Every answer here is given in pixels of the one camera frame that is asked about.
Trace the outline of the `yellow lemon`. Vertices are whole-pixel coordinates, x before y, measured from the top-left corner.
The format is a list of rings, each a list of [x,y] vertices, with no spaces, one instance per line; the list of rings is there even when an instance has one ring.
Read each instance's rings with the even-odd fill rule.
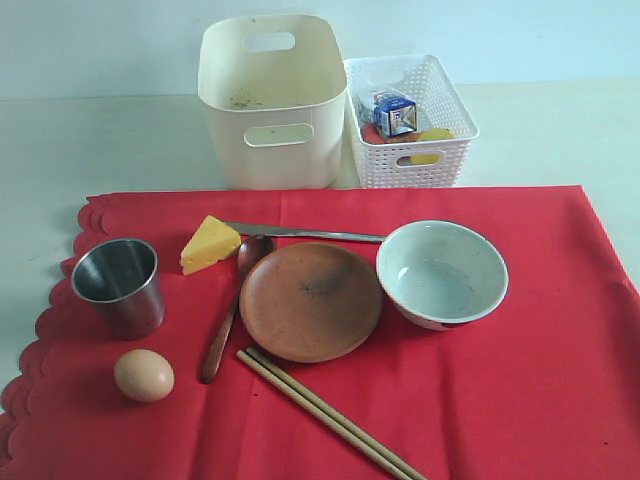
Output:
[[[441,141],[441,140],[450,140],[453,139],[454,136],[452,132],[447,128],[439,128],[434,127],[428,130],[422,131],[415,139],[416,142],[426,142],[426,141]],[[435,164],[439,161],[439,154],[425,154],[425,155],[412,155],[410,157],[411,165],[430,165]]]

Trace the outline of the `red sausage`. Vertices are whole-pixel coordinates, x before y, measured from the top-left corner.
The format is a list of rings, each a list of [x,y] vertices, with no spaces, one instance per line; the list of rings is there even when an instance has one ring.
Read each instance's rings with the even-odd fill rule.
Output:
[[[361,128],[361,136],[364,142],[372,145],[385,144],[385,140],[382,138],[378,130],[373,124],[365,124]]]

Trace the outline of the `brown egg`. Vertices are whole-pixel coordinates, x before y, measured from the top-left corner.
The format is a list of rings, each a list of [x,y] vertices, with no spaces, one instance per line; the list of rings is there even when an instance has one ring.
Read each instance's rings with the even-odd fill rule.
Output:
[[[115,363],[114,379],[126,397],[143,403],[164,399],[173,390],[175,382],[170,363],[147,349],[123,354]]]

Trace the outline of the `orange fried nugget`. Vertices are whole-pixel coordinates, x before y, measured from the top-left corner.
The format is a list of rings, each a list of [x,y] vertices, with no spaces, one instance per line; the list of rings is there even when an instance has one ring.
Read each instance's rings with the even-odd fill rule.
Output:
[[[385,142],[387,144],[417,142],[420,140],[421,134],[422,134],[421,131],[408,132],[408,133],[397,135],[394,137],[389,137],[385,140]]]

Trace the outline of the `white woven plastic basket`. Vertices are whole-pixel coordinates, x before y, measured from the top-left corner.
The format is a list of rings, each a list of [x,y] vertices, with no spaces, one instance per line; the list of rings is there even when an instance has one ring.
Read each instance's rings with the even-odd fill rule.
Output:
[[[459,176],[479,129],[440,60],[430,54],[365,57],[344,61],[348,82],[345,134],[356,173],[365,188],[451,187]],[[356,112],[362,90],[398,90],[417,105],[418,131],[439,127],[454,138],[441,141],[372,145],[363,141]],[[439,154],[435,164],[411,165],[412,155]]]

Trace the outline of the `white ceramic bowl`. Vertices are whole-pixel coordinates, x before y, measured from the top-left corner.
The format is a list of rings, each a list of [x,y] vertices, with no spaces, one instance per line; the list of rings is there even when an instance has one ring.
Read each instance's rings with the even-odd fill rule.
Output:
[[[441,220],[412,222],[389,234],[378,249],[376,273],[396,310],[434,331],[489,315],[509,286],[506,263],[491,242]]]

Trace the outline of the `upper wooden chopstick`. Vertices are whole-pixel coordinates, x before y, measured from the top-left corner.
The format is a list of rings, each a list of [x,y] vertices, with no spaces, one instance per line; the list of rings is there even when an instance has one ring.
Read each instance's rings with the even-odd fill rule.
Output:
[[[288,386],[295,391],[301,393],[307,400],[310,400],[315,406],[319,407],[324,413],[327,413],[332,419],[337,420],[342,426],[345,426],[352,433],[355,433],[360,439],[381,453],[386,459],[398,466],[403,472],[409,475],[409,479],[426,479],[419,470],[406,461],[396,450],[389,447],[386,437],[379,435],[379,429],[375,428],[371,433],[371,422],[367,423],[365,428],[362,423],[354,422],[352,414],[345,415],[342,409],[338,409],[330,402],[319,396],[311,388],[305,386],[303,382],[295,377],[295,373],[318,373],[318,363],[294,363],[287,361],[279,361],[275,357],[270,357],[267,353],[258,348],[249,347],[242,350],[251,357],[265,366],[271,373],[274,373],[279,379],[284,380]]]

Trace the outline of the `dark wooden spoon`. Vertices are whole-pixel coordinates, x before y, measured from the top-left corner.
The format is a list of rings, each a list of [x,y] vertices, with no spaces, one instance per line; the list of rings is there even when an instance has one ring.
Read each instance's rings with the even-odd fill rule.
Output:
[[[203,384],[211,383],[219,371],[224,349],[238,308],[240,290],[246,276],[261,259],[273,252],[274,249],[274,241],[263,234],[249,236],[240,245],[237,252],[238,277],[233,300],[227,309],[203,362],[200,372],[200,380]]]

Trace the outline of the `lower wooden chopstick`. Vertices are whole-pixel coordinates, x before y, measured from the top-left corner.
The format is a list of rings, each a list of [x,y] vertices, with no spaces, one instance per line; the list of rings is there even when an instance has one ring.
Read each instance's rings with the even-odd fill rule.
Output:
[[[360,439],[355,433],[352,433],[345,426],[342,426],[337,420],[332,419],[327,413],[324,413],[310,400],[307,400],[301,393],[298,393],[291,386],[288,386],[284,380],[279,379],[274,373],[271,373],[265,366],[260,364],[248,353],[239,350],[236,352],[236,357],[392,477],[396,479],[409,479],[409,475],[407,473],[403,472],[398,466],[386,459],[381,453],[367,444],[364,440]]]

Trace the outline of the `red scalloped table cloth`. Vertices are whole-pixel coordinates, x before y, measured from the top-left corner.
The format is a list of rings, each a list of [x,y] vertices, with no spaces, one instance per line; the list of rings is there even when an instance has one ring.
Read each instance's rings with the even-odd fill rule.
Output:
[[[77,254],[116,237],[158,253],[167,314],[140,346],[172,364],[175,387],[151,404],[124,397],[113,366],[129,344],[62,280],[2,396],[3,478],[384,477],[237,359],[242,326],[218,377],[200,383],[235,277],[229,260],[181,272],[180,252],[209,214],[379,235],[443,219],[481,233],[510,276],[491,315],[432,332],[386,304],[358,349],[289,372],[431,479],[638,477],[639,296],[584,190],[556,186],[91,197]]]

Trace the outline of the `brown wooden plate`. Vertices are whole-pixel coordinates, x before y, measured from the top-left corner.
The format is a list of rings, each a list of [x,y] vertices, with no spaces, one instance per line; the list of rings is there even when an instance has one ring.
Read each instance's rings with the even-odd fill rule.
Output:
[[[319,363],[363,344],[381,316],[383,292],[369,263],[322,242],[285,246],[253,267],[240,292],[240,314],[266,352]]]

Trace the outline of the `cream plastic tub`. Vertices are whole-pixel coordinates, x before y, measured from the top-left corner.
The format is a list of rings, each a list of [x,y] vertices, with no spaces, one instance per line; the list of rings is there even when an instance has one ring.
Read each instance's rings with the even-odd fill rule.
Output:
[[[277,14],[209,26],[197,92],[229,187],[324,188],[338,176],[347,78],[326,20]]]

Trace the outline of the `blue white milk carton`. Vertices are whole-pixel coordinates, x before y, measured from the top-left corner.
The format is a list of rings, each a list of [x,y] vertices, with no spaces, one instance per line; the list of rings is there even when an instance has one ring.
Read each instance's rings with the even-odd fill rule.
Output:
[[[362,123],[373,125],[383,138],[418,130],[416,103],[391,87],[360,91],[356,112]]]

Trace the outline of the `wooden chopstick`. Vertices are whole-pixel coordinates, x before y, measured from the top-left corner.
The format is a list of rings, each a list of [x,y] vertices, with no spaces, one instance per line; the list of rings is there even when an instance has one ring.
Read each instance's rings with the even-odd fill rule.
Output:
[[[307,400],[301,393],[298,393],[291,386],[288,386],[284,380],[279,379],[274,373],[271,373],[265,366],[260,364],[248,353],[239,350],[236,352],[236,357],[392,477],[396,479],[409,479],[409,475],[407,473],[403,472],[398,466],[386,459],[381,453],[367,444],[364,440],[360,439],[355,433],[352,433],[345,426],[342,426],[337,420],[332,419],[327,413],[324,413],[310,400]]]
[[[419,470],[406,461],[396,450],[389,447],[386,437],[379,435],[379,429],[375,428],[371,433],[371,422],[367,423],[365,428],[362,423],[354,422],[352,414],[345,415],[342,409],[338,409],[330,402],[319,396],[311,388],[305,386],[303,382],[295,377],[295,373],[318,373],[318,363],[294,363],[287,361],[279,361],[275,357],[270,357],[267,353],[258,348],[249,347],[242,350],[251,357],[265,366],[271,373],[274,373],[279,379],[284,380],[288,386],[295,391],[301,393],[307,400],[310,400],[315,406],[319,407],[324,413],[327,413],[332,419],[337,420],[342,426],[345,426],[352,433],[355,433],[360,439],[381,453],[386,459],[398,466],[403,472],[409,475],[409,479],[426,479]]]

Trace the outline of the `stainless steel cup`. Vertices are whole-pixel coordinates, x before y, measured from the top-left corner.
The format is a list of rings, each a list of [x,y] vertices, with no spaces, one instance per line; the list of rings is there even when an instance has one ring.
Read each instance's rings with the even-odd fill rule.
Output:
[[[116,238],[93,247],[76,262],[71,285],[121,340],[144,338],[164,321],[158,256],[144,240]]]

